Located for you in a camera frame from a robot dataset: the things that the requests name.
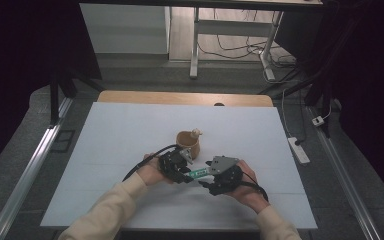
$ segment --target power outlet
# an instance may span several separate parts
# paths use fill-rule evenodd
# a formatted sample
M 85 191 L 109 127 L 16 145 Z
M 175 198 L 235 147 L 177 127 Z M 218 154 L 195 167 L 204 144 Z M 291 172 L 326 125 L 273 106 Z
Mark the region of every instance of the power outlet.
M 301 145 L 295 145 L 296 141 L 297 138 L 295 137 L 288 138 L 289 145 L 291 146 L 291 149 L 294 152 L 295 156 L 298 158 L 298 162 L 302 165 L 307 165 L 308 163 L 310 163 L 310 159 L 307 157 L 307 154 L 305 154 L 304 149 L 302 149 Z
M 322 117 L 318 116 L 316 118 L 313 119 L 313 124 L 314 126 L 318 127 L 320 125 L 322 125 L 324 123 L 324 120 Z

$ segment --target white wall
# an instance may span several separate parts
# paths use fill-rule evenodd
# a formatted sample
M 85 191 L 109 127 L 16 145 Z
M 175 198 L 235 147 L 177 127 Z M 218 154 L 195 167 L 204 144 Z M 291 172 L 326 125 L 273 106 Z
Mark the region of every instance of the white wall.
M 168 53 L 168 7 L 105 4 L 80 4 L 80 7 L 95 53 Z

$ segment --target metal rail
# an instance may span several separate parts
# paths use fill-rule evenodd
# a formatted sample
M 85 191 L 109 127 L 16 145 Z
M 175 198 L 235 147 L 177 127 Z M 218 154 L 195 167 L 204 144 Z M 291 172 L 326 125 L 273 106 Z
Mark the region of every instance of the metal rail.
M 307 108 L 307 113 L 310 119 L 313 119 L 316 116 L 314 114 L 314 108 Z M 332 141 L 329 138 L 326 138 L 323 131 L 320 128 L 317 128 L 317 135 L 325 149 L 328 159 L 332 164 L 332 168 L 335 171 L 336 176 L 342 186 L 342 189 L 347 196 L 348 202 L 351 205 L 351 208 L 354 210 L 356 218 L 360 223 L 361 229 L 363 230 L 366 239 L 368 240 L 381 240 L 381 236 L 377 227 L 370 216 L 369 211 L 366 208 L 363 200 L 361 199 L 357 189 L 355 188 L 338 152 Z
M 49 128 L 46 130 L 42 140 L 36 148 L 36 151 L 33 153 L 32 158 L 30 159 L 26 169 L 21 175 L 20 180 L 18 181 L 17 185 L 11 193 L 11 196 L 8 198 L 8 201 L 2 209 L 0 213 L 0 240 L 5 239 L 5 236 L 11 228 L 11 225 L 14 222 L 18 211 L 20 210 L 24 199 L 29 193 L 30 187 L 32 186 L 46 158 L 46 155 L 48 154 L 48 151 L 61 128 L 61 125 L 72 102 L 72 99 L 65 98 L 61 103 L 58 122 L 54 128 Z

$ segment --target gray floor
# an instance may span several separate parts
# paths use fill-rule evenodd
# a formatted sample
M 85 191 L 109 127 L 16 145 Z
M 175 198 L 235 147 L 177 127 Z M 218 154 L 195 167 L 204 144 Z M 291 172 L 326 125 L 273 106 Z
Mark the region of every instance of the gray floor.
M 114 55 L 100 55 L 99 64 L 104 79 L 100 84 L 108 89 L 257 94 L 263 87 L 268 86 L 263 80 L 262 67 L 259 63 L 202 62 L 199 79 L 196 81 L 189 79 L 188 63 L 172 63 L 158 58 L 124 59 Z M 281 77 L 286 71 L 277 69 L 275 74 Z M 53 145 L 6 239 L 56 239 L 60 233 L 57 230 L 40 228 L 39 223 L 62 176 L 90 106 L 98 96 L 95 90 L 81 82 L 76 81 L 76 85 L 80 92 L 70 108 L 62 133 Z M 272 93 L 281 92 L 284 87 L 281 86 Z M 48 126 L 48 102 L 48 88 L 40 89 L 31 96 L 28 113 L 0 156 L 0 211 Z M 299 94 L 287 97 L 284 103 L 289 130 L 292 135 L 302 138 Z M 275 102 L 275 106 L 281 110 L 280 102 Z M 332 141 L 336 144 L 384 239 L 384 185 L 364 156 L 342 132 L 338 123 L 339 115 L 339 109 L 334 107 L 330 118 Z M 297 164 L 297 168 L 319 229 L 300 230 L 301 237 L 365 239 L 305 111 L 304 123 L 307 140 L 303 143 L 303 147 L 312 162 L 305 167 Z M 122 239 L 257 238 L 255 233 L 122 232 L 121 236 Z

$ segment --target wooden board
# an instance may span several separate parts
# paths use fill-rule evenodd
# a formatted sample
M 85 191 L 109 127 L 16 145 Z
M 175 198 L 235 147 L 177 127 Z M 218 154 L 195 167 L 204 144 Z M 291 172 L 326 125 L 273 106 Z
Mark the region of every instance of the wooden board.
M 214 106 L 273 107 L 269 96 L 243 94 L 103 91 L 98 102 Z

